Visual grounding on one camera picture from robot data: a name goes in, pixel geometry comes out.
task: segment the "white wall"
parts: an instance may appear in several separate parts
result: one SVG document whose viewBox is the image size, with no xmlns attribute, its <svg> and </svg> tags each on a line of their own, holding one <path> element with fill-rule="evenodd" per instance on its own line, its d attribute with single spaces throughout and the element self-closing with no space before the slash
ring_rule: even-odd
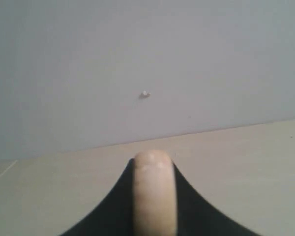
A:
<svg viewBox="0 0 295 236">
<path fill-rule="evenodd" d="M 288 118 L 295 0 L 0 0 L 0 160 Z"/>
</svg>

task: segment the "beige floor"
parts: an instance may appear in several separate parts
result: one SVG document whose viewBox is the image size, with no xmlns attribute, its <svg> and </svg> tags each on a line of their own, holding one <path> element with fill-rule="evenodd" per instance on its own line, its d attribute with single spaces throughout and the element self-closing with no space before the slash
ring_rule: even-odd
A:
<svg viewBox="0 0 295 236">
<path fill-rule="evenodd" d="M 166 150 L 234 220 L 265 236 L 295 236 L 295 120 L 0 162 L 0 236 L 59 235 L 150 148 Z"/>
</svg>

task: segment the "gray wall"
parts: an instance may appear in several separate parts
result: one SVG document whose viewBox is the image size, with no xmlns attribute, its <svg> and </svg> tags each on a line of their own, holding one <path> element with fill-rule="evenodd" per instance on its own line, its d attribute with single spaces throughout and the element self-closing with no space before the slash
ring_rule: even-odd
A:
<svg viewBox="0 0 295 236">
<path fill-rule="evenodd" d="M 0 160 L 289 118 L 295 0 L 0 0 Z"/>
</svg>

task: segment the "black fabric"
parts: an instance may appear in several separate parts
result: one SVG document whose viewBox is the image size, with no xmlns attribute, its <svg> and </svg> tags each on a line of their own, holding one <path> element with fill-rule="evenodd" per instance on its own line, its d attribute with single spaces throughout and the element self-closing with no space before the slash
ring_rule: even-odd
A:
<svg viewBox="0 0 295 236">
<path fill-rule="evenodd" d="M 131 159 L 106 198 L 62 236 L 133 236 Z M 175 167 L 178 236 L 257 236 L 208 203 Z"/>
</svg>

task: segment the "tile floor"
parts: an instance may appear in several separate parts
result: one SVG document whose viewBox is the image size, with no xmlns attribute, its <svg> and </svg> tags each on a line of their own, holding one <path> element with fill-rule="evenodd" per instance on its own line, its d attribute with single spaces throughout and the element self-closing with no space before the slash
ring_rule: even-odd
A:
<svg viewBox="0 0 295 236">
<path fill-rule="evenodd" d="M 88 214 L 127 161 L 166 150 L 222 212 L 295 236 L 295 120 L 0 162 L 0 236 L 56 236 Z"/>
</svg>

